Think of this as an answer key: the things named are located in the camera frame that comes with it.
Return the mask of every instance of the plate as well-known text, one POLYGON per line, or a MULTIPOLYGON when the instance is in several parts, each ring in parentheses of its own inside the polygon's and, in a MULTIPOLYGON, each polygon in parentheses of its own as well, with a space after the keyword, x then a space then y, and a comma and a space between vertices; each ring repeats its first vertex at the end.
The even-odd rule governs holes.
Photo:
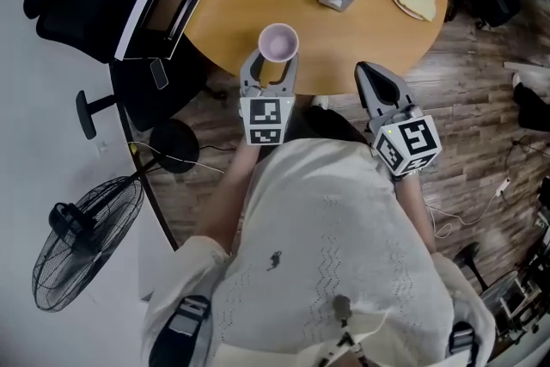
POLYGON ((414 19, 424 21, 424 18, 421 15, 414 14, 412 11, 409 11, 407 8, 405 8, 403 5, 399 3, 398 0, 394 0, 395 4, 405 13, 411 16, 414 19))

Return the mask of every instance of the round wooden table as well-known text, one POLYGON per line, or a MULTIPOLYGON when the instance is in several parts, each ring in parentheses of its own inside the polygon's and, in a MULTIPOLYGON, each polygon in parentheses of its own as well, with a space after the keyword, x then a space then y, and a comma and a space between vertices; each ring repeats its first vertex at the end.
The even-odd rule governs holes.
MULTIPOLYGON (((318 0, 200 0, 185 34, 209 60, 238 76, 260 31, 288 23, 300 38, 295 93, 346 94, 357 92, 359 61, 405 74, 437 37, 446 7, 447 0, 437 0, 437 16, 428 22, 406 15, 392 0, 355 0, 344 12, 318 0)), ((262 82, 279 78, 282 69, 266 62, 262 82)))

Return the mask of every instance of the fan grille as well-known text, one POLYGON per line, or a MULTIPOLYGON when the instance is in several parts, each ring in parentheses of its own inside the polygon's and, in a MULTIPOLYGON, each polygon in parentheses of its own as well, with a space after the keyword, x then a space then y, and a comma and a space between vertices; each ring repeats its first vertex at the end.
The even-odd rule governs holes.
POLYGON ((56 231, 48 236, 33 269, 34 301, 40 309, 55 312, 71 303, 125 237, 144 201, 141 182, 129 179, 109 180, 75 204, 95 220, 93 229, 83 230, 66 212, 70 228, 63 236, 56 231))

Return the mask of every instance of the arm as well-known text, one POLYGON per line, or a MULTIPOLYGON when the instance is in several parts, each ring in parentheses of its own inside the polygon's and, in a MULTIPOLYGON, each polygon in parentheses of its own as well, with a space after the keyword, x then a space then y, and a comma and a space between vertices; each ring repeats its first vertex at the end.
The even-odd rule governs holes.
POLYGON ((395 196, 397 201, 411 219, 414 228, 420 235, 422 242, 434 254, 436 250, 436 239, 433 235, 433 225, 422 198, 420 178, 417 173, 410 174, 398 182, 395 182, 395 196))
POLYGON ((206 235, 215 240, 228 254, 235 238, 260 147, 247 145, 242 139, 233 162, 203 209, 193 235, 206 235))

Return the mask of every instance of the white cable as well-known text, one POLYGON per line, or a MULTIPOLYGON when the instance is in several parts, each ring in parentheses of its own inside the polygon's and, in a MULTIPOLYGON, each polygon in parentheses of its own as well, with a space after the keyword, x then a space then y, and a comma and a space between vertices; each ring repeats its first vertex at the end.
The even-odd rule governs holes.
MULTIPOLYGON (((128 145, 129 144, 139 144, 139 145, 144 145, 145 147, 147 147, 148 149, 151 149, 153 151, 155 151, 156 153, 158 153, 159 155, 163 155, 163 153, 161 151, 158 151, 155 147, 151 147, 150 145, 146 144, 146 143, 140 143, 139 141, 130 141, 127 143, 128 145)), ((208 168, 210 170, 214 170, 214 171, 217 171, 221 174, 225 174, 224 171, 220 170, 219 168, 214 168, 214 167, 210 167, 208 165, 204 165, 204 164, 201 164, 200 162, 195 162, 195 161, 186 161, 185 159, 180 159, 179 157, 175 157, 175 156, 171 156, 171 155, 165 155, 165 157, 168 157, 170 159, 174 159, 175 161, 180 161, 180 162, 187 162, 187 163, 190 163, 190 164, 195 164, 195 165, 200 165, 201 167, 204 167, 204 168, 208 168)))
POLYGON ((460 216, 457 216, 456 214, 449 214, 448 212, 445 212, 445 211, 441 211, 441 210, 438 210, 438 208, 434 208, 433 206, 429 206, 428 203, 426 202, 426 199, 424 199, 424 203, 425 205, 428 207, 428 209, 430 210, 430 215, 431 215, 431 221, 433 222, 433 235, 435 237, 437 237, 438 239, 445 239, 447 237, 449 237, 450 233, 453 231, 453 225, 451 223, 447 223, 446 225, 444 225, 439 231, 436 231, 436 219, 433 217, 433 211, 437 211, 441 214, 444 214, 445 216, 448 216, 448 217, 455 217, 457 218, 458 220, 461 221, 461 223, 465 226, 468 226, 468 225, 473 225, 474 223, 476 222, 479 222, 479 220, 481 220, 481 218, 483 216, 485 216, 485 213, 487 212, 487 210, 489 209, 489 206, 491 206, 491 202, 497 197, 496 194, 493 194, 492 197, 489 199, 489 203, 487 204, 487 207, 483 210, 483 212, 481 213, 481 216, 479 216, 477 219, 473 220, 472 222, 464 222, 462 220, 462 217, 460 216), (443 237, 441 237, 440 235, 437 235, 437 233, 440 233, 442 231, 443 228, 446 228, 450 226, 450 230, 449 230, 449 233, 447 235, 444 235, 443 237))

